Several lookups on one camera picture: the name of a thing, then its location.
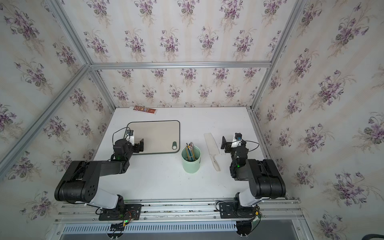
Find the beige cutting board green rim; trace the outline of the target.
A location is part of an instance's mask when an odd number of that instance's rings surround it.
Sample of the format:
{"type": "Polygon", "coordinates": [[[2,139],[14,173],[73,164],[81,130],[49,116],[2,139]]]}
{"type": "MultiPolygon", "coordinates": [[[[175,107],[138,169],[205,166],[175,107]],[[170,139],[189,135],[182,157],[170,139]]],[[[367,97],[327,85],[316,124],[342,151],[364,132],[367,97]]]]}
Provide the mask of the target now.
{"type": "Polygon", "coordinates": [[[180,150],[181,124],[177,120],[130,122],[131,139],[143,145],[139,155],[172,154],[180,150]]]}

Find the green pencil cup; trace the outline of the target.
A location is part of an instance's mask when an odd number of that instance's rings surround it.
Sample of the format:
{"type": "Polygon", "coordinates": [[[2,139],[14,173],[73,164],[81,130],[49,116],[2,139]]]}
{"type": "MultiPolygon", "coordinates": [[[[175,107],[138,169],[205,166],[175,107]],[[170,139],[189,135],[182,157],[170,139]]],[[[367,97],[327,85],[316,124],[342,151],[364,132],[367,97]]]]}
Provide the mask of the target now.
{"type": "Polygon", "coordinates": [[[184,148],[182,151],[183,168],[189,174],[194,174],[200,169],[202,154],[200,149],[196,146],[194,146],[194,154],[196,160],[194,162],[189,162],[187,158],[186,148],[184,148]]]}

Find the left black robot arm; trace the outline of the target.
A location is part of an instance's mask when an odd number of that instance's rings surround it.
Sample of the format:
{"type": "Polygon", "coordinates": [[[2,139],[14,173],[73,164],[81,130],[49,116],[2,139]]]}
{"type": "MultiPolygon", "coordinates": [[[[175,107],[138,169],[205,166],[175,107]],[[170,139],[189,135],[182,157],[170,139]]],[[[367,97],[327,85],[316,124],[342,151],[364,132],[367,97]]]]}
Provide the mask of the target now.
{"type": "Polygon", "coordinates": [[[64,173],[54,197],[56,201],[70,204],[87,204],[106,210],[122,205],[122,196],[99,187],[100,177],[124,174],[133,154],[144,151],[144,140],[132,144],[120,139],[113,145],[114,153],[107,161],[73,161],[64,173]]]}

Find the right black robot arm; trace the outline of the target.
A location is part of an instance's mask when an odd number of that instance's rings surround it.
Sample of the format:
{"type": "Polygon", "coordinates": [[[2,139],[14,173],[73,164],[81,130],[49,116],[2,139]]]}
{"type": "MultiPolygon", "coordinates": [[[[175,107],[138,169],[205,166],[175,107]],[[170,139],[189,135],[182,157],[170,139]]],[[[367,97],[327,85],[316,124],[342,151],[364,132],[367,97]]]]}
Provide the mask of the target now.
{"type": "Polygon", "coordinates": [[[263,200],[274,200],[286,195],[286,185],[275,162],[271,159],[249,159],[247,143],[242,134],[236,133],[231,141],[222,138],[221,144],[221,149],[231,155],[231,177],[249,184],[248,189],[235,195],[237,208],[253,207],[263,200]]]}

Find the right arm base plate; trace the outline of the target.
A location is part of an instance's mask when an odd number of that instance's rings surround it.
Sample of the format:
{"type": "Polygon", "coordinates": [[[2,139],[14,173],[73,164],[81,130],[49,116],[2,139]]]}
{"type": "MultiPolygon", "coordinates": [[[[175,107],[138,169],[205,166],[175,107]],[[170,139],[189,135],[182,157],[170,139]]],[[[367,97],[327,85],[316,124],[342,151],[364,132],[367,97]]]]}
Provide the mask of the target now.
{"type": "Polygon", "coordinates": [[[251,219],[257,215],[258,206],[243,207],[238,203],[218,201],[215,208],[219,212],[221,219],[251,219]]]}

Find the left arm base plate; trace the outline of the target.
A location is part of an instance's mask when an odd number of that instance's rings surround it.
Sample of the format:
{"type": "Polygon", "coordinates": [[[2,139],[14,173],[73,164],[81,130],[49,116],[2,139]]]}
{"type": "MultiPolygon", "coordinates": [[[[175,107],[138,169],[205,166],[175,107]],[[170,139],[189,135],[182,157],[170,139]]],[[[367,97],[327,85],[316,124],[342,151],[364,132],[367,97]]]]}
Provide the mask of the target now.
{"type": "Polygon", "coordinates": [[[136,221],[140,218],[142,205],[128,204],[116,209],[101,209],[99,221],[136,221]]]}

